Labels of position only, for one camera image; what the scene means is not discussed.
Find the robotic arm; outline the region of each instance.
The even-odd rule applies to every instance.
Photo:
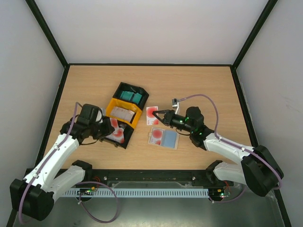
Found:
[[[236,164],[215,161],[209,170],[208,179],[216,181],[233,181],[247,185],[255,194],[266,196],[274,189],[284,174],[269,150],[264,146],[245,146],[228,140],[214,130],[204,125],[204,116],[198,107],[192,106],[186,110],[186,116],[178,115],[179,102],[173,99],[174,110],[154,111],[153,115],[164,125],[189,132],[192,143],[199,148],[216,152],[227,157]]]
[[[60,130],[55,144],[50,152],[24,179],[15,179],[10,185],[12,207],[16,210],[23,206],[22,213],[37,220],[45,219],[51,212],[54,203],[76,183],[91,179],[92,165],[76,161],[63,174],[56,177],[58,171],[69,155],[88,137],[99,140],[114,131],[110,119],[103,116],[102,110],[93,105],[82,107],[77,121],[74,123],[68,137],[71,120]],[[30,184],[25,200],[20,204],[21,197]]]

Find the black metal frame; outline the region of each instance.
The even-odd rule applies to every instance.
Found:
[[[252,146],[256,147],[258,145],[258,141],[257,141],[257,137],[251,122],[251,118],[250,118],[250,114],[246,105],[246,101],[244,98],[244,94],[241,88],[241,84],[239,82],[239,77],[237,75],[237,71],[236,69],[238,68],[239,64],[241,63],[241,61],[243,60],[245,54],[247,53],[248,49],[250,48],[251,44],[253,43],[254,39],[256,38],[257,34],[259,33],[260,29],[262,28],[263,24],[265,23],[267,17],[269,16],[270,12],[272,11],[272,9],[274,8],[275,4],[277,3],[278,0],[269,0],[265,6],[265,8],[263,9],[260,17],[258,18],[255,26],[253,27],[250,35],[248,36],[244,46],[242,47],[241,51],[239,52],[235,62],[233,63],[233,65],[230,64],[119,64],[119,63],[105,63],[105,64],[98,64],[98,63],[71,63],[68,64],[63,53],[61,52],[58,43],[56,42],[51,30],[49,29],[46,21],[44,20],[35,0],[25,0],[28,4],[28,6],[30,7],[31,11],[33,12],[37,22],[39,23],[40,27],[42,28],[45,36],[47,37],[49,43],[51,44],[51,46],[53,47],[58,59],[60,60],[62,66],[64,67],[64,72],[62,75],[62,79],[59,85],[59,89],[55,98],[55,102],[49,117],[49,121],[47,123],[47,127],[45,130],[45,134],[43,137],[43,141],[41,143],[41,147],[36,159],[36,164],[37,165],[43,158],[44,152],[45,152],[45,148],[48,142],[48,138],[53,126],[53,122],[54,122],[54,118],[59,106],[59,102],[60,102],[60,98],[63,92],[63,88],[64,88],[64,84],[68,75],[68,71],[71,65],[115,65],[115,66],[228,66],[231,69],[232,72],[232,78],[236,87],[236,91],[238,94],[238,98],[239,98],[239,102],[241,105],[241,109],[243,112],[243,116],[244,116],[244,120],[246,123],[246,127],[248,130],[248,134],[250,137],[250,141]],[[108,172],[111,173],[115,173],[115,174],[121,174],[123,173],[125,175],[125,179],[127,179],[127,175],[129,175],[129,179],[132,178],[132,174],[134,174],[134,172],[137,172],[138,170],[97,170],[98,172],[100,172],[101,174],[108,174]],[[190,176],[194,176],[195,174],[198,174],[198,170],[187,170],[187,171],[161,171],[161,170],[151,170],[151,171],[142,171],[145,172],[147,174],[153,173],[154,177],[157,177],[158,174],[164,174],[167,176],[171,176],[171,174],[173,173],[174,175],[178,175],[180,174],[180,176],[186,176],[186,180],[190,180]],[[291,223],[281,196],[281,192],[280,190],[275,190],[275,196],[277,198],[278,201],[278,205],[282,214],[282,218],[284,221],[284,224],[286,227],[291,227]],[[15,210],[12,210],[11,215],[9,217],[9,221],[7,223],[7,227],[11,227],[14,224],[14,221],[16,219],[17,216],[17,212]]]

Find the gray wall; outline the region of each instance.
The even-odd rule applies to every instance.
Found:
[[[267,0],[36,2],[68,62],[231,64]]]
[[[5,226],[9,185],[35,163],[63,67],[24,0],[0,1],[0,32],[0,226]]]
[[[258,140],[284,171],[282,196],[302,226],[303,1],[280,0],[238,68]]]

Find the red dot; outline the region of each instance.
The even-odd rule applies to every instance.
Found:
[[[118,128],[118,121],[115,118],[110,119],[110,123],[114,128]]]
[[[123,135],[122,129],[118,129],[118,131],[116,133],[113,132],[113,135],[116,136],[116,137],[121,137]]]
[[[150,118],[155,117],[154,115],[152,115],[152,112],[154,112],[156,110],[157,110],[156,107],[149,107],[148,110],[147,110],[147,112],[146,112],[147,116],[150,117]]]
[[[156,130],[154,130],[154,131],[152,131],[152,136],[154,137],[154,138],[160,138],[161,136],[162,136],[162,131],[161,130],[159,130],[159,129],[156,129]]]

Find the wooden table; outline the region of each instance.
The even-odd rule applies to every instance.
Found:
[[[149,94],[145,107],[172,109],[173,98],[203,93],[210,96],[219,111],[218,133],[238,143],[250,145],[250,140],[229,67],[202,66],[71,66],[46,153],[54,144],[59,130],[73,114],[75,102],[106,108],[120,82],[143,87]],[[203,97],[181,102],[179,114],[190,106],[199,106],[205,124],[214,128],[215,112]],[[159,128],[169,129],[164,125]],[[180,136],[178,149],[147,144],[151,126],[146,125],[144,109],[127,149],[115,148],[107,142],[80,146],[65,162],[68,168],[75,160],[83,160],[95,169],[205,169],[215,160],[228,159],[196,148],[187,136]]]

